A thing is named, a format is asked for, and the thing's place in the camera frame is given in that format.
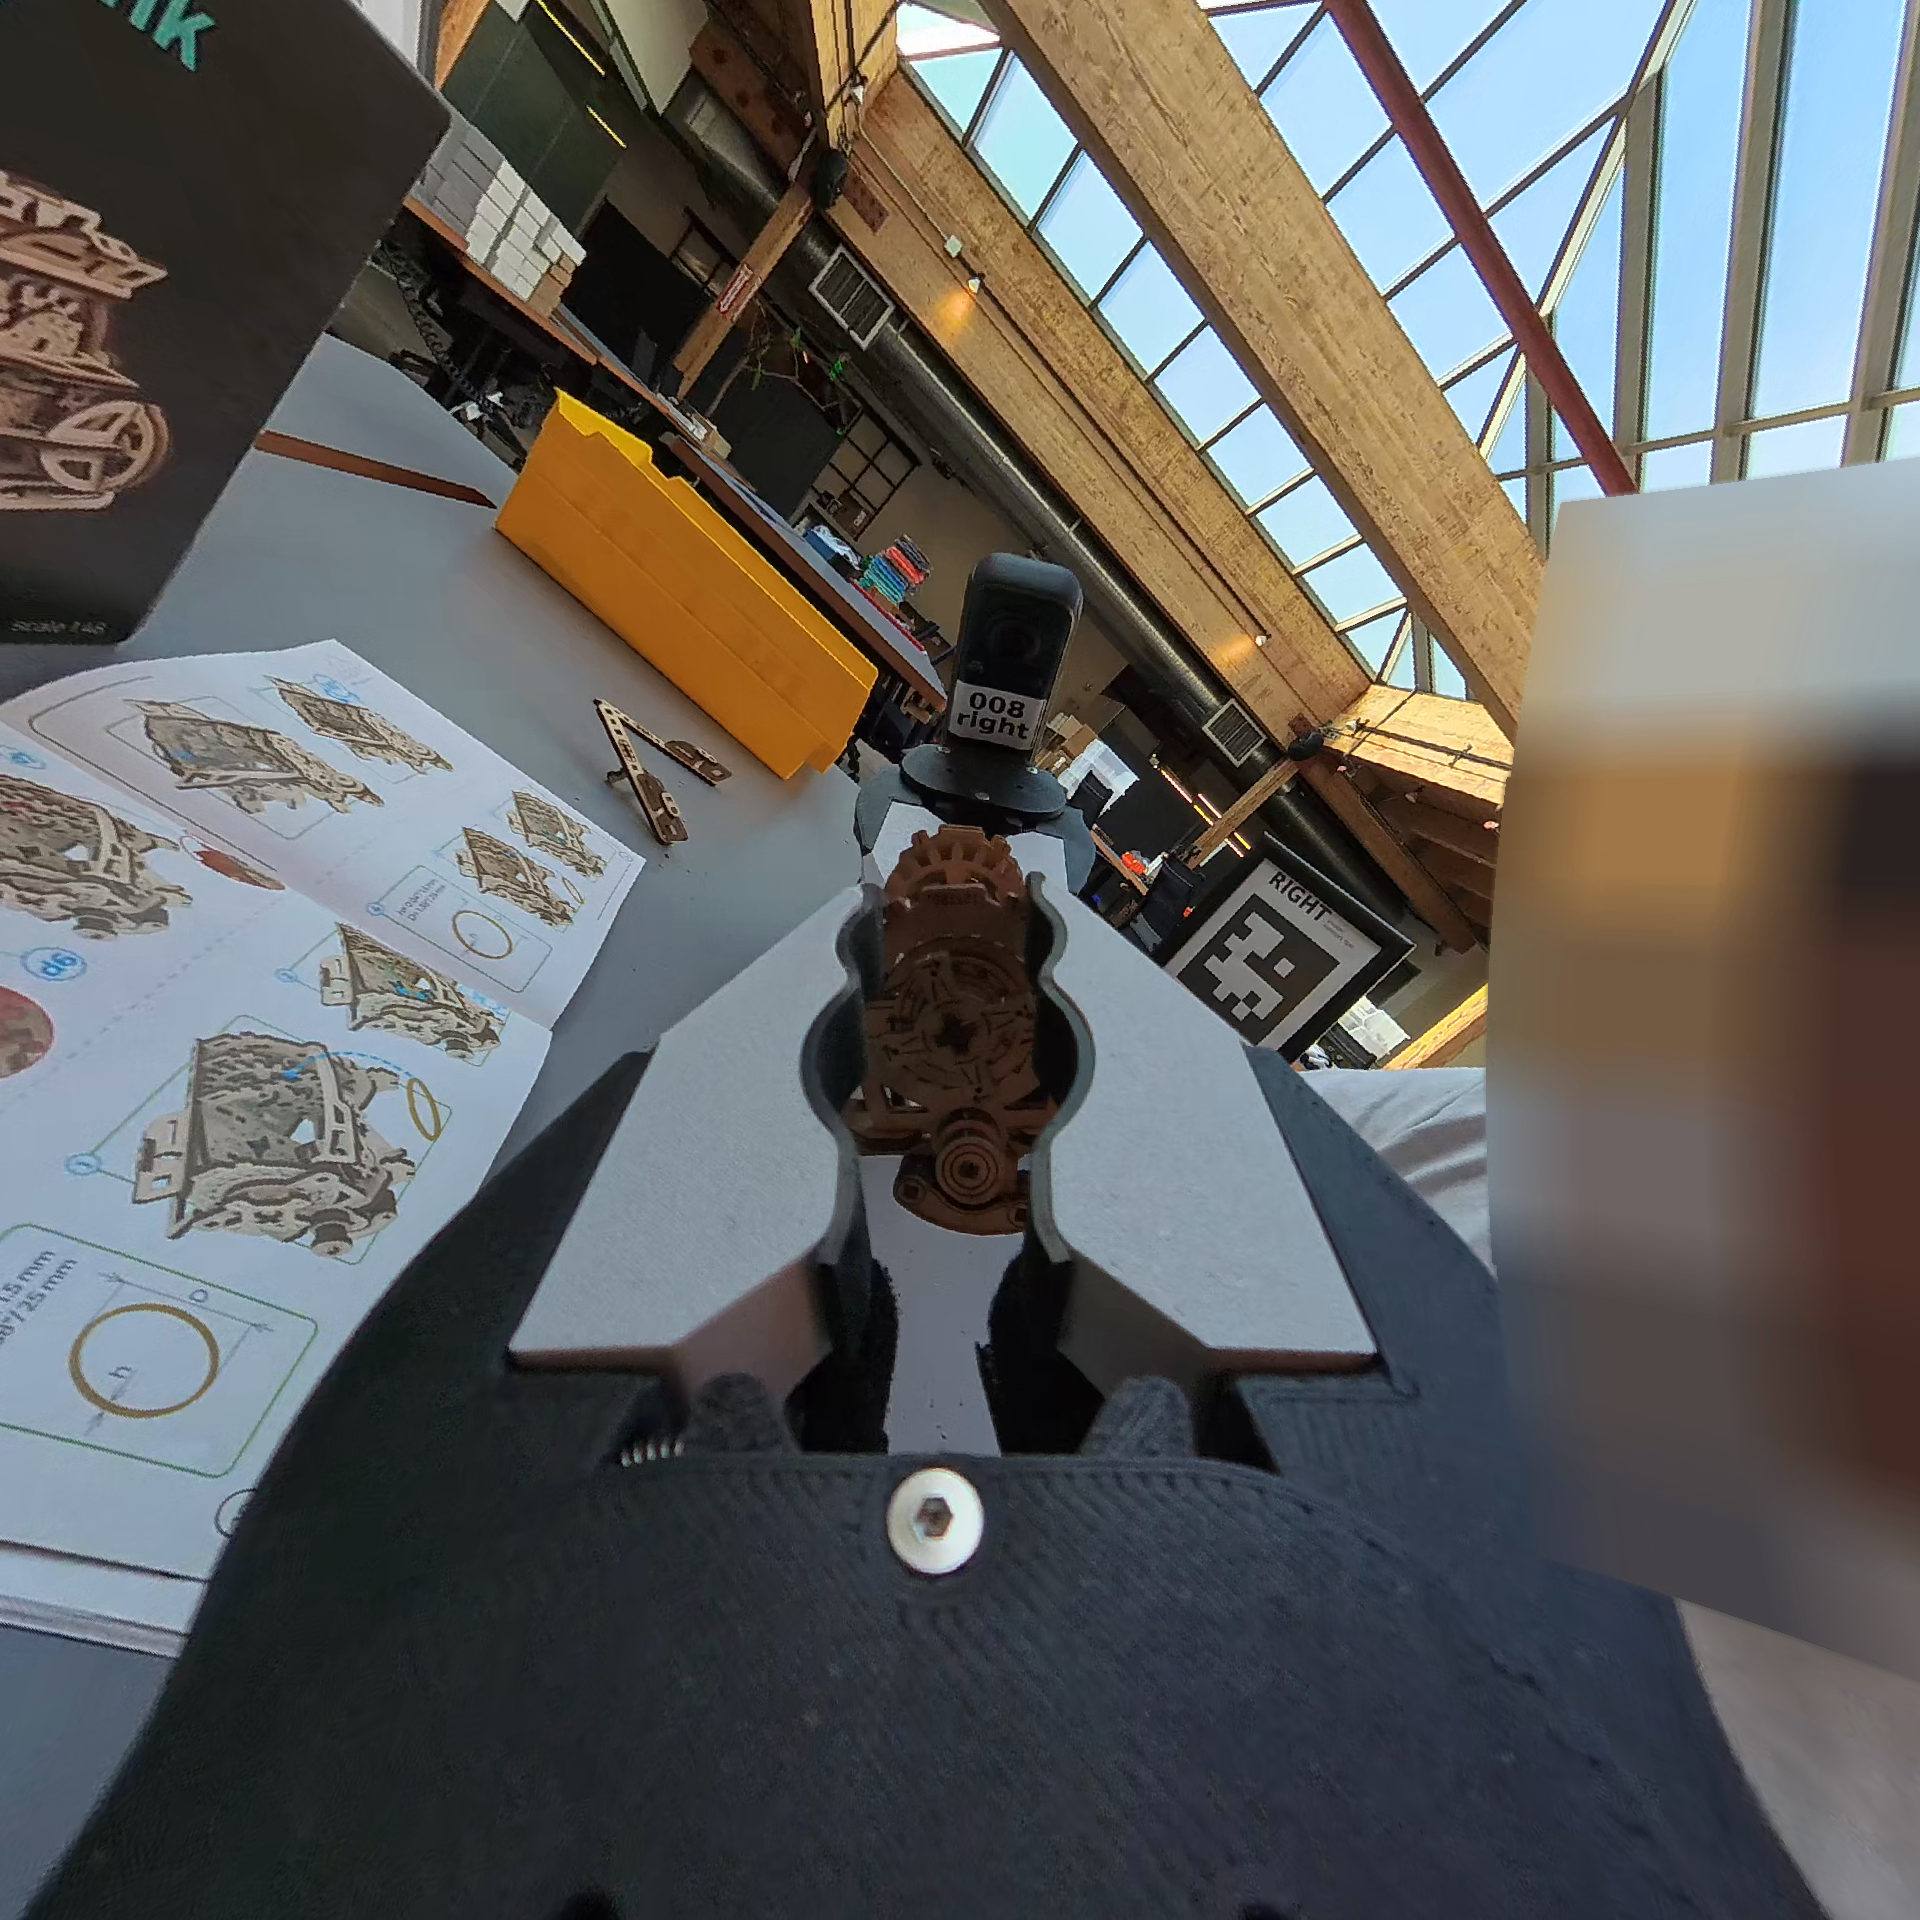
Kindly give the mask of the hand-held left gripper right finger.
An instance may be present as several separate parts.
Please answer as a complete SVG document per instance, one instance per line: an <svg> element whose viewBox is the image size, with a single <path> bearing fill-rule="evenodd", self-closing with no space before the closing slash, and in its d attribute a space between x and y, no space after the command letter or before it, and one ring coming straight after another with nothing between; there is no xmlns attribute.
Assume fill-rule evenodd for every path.
<svg viewBox="0 0 1920 1920"><path fill-rule="evenodd" d="M1125 937L1029 883L1033 1069L1022 1418L1125 1382L1209 1412L1241 1379L1363 1379L1377 1338L1257 1059Z"/></svg>

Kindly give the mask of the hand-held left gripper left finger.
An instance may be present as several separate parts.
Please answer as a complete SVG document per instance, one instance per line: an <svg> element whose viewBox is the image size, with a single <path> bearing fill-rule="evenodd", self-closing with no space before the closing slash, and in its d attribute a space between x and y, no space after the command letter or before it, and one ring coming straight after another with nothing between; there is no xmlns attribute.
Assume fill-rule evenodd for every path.
<svg viewBox="0 0 1920 1920"><path fill-rule="evenodd" d="M835 1118L838 1014L863 1014L872 890L843 888L652 1048L512 1332L527 1367L724 1376L770 1397L828 1358L824 1274L850 1251L860 1171Z"/></svg>

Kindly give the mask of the wooden mechanical model body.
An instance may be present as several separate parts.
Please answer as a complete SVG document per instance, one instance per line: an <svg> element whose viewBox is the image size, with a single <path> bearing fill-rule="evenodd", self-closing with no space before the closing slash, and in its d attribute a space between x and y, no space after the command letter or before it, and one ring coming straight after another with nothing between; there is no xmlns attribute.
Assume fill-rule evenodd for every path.
<svg viewBox="0 0 1920 1920"><path fill-rule="evenodd" d="M1024 909L1029 883L1002 836L941 824L936 830L911 833L881 895L889 904Z"/></svg>

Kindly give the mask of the wooden gear plate assembly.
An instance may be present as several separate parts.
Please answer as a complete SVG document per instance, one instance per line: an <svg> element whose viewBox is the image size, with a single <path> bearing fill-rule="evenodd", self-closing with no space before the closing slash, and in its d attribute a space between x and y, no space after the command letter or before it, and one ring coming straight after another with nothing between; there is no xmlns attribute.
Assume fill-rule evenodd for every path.
<svg viewBox="0 0 1920 1920"><path fill-rule="evenodd" d="M1024 897L936 883L884 904L869 1069L843 1118L865 1160L897 1160L893 1200L972 1239L1029 1226L1029 1160L1057 1099L1036 1069Z"/></svg>

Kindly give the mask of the grey desk with wooden edge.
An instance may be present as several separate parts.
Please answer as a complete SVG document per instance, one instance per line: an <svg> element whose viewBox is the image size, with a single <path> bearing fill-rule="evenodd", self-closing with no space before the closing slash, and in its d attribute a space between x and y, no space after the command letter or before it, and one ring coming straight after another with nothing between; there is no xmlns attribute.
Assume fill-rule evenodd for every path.
<svg viewBox="0 0 1920 1920"><path fill-rule="evenodd" d="M516 470L406 372L320 332L269 428L382 468L460 484L500 507Z"/></svg>

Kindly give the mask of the person's white clothing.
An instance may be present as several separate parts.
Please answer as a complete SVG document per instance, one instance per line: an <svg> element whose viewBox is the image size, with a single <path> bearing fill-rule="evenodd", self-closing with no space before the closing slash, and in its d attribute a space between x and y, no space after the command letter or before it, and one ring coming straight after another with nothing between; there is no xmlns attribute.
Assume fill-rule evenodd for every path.
<svg viewBox="0 0 1920 1920"><path fill-rule="evenodd" d="M1306 1082L1493 1270L1486 1072L1312 1069Z"/></svg>

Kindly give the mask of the perforated wooden strip piece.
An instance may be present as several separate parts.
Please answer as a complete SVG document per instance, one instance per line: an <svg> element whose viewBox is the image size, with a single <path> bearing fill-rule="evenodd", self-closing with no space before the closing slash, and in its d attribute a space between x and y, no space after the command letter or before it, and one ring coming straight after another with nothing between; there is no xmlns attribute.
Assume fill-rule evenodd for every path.
<svg viewBox="0 0 1920 1920"><path fill-rule="evenodd" d="M720 763L717 756L713 756L708 752L703 752L703 749L694 749L694 744L689 744L681 737L662 737L662 735L651 731L646 725L639 725L629 715L622 715L619 725L622 725L622 731L629 731L633 737L639 737L646 749L652 749L657 754L675 760L678 766L686 766L697 781L704 781L713 786L730 781L730 766Z"/></svg>
<svg viewBox="0 0 1920 1920"><path fill-rule="evenodd" d="M681 847L689 839L681 808L675 802L668 786L651 771L651 763L637 754L643 727L606 698L593 698L593 715L606 731L612 752L617 754L617 766L606 773L606 781L629 786L633 802L660 850Z"/></svg>

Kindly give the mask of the framed black white marker board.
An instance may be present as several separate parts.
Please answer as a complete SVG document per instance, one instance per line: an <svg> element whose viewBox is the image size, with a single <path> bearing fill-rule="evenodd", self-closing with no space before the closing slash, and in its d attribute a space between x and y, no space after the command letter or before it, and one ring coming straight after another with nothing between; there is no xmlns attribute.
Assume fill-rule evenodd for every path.
<svg viewBox="0 0 1920 1920"><path fill-rule="evenodd" d="M1298 1062L1410 949L1398 923L1274 847L1158 965L1244 1046Z"/></svg>

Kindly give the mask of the yellow plastic bin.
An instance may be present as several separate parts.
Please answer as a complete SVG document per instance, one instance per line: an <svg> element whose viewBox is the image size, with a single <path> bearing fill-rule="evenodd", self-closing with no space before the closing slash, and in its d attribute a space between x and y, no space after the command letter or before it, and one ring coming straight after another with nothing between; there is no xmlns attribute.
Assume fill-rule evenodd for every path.
<svg viewBox="0 0 1920 1920"><path fill-rule="evenodd" d="M879 666L612 417L554 394L496 532L777 776L846 752Z"/></svg>

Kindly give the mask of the open instruction booklet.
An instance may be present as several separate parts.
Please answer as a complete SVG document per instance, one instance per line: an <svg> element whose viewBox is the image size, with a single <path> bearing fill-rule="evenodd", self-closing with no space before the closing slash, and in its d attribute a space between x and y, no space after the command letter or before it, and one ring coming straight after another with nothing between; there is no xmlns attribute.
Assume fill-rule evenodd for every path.
<svg viewBox="0 0 1920 1920"><path fill-rule="evenodd" d="M3 1626L178 1651L639 870L334 640L3 703Z"/></svg>

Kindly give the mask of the stack of white boxes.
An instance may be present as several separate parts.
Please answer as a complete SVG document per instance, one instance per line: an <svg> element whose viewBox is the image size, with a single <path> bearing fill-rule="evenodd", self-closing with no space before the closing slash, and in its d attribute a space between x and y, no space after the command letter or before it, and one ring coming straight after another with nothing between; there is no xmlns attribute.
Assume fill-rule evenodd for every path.
<svg viewBox="0 0 1920 1920"><path fill-rule="evenodd" d="M460 115L449 117L409 199L442 221L482 275L537 313L558 311L584 261L584 240Z"/></svg>

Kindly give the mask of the black puzzle kit box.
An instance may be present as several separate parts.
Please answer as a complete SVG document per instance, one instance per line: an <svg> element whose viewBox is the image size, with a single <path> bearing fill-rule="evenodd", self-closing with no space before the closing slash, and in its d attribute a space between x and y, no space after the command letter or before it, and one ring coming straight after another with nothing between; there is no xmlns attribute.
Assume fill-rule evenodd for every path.
<svg viewBox="0 0 1920 1920"><path fill-rule="evenodd" d="M357 4L3 4L3 642L113 648L449 125Z"/></svg>

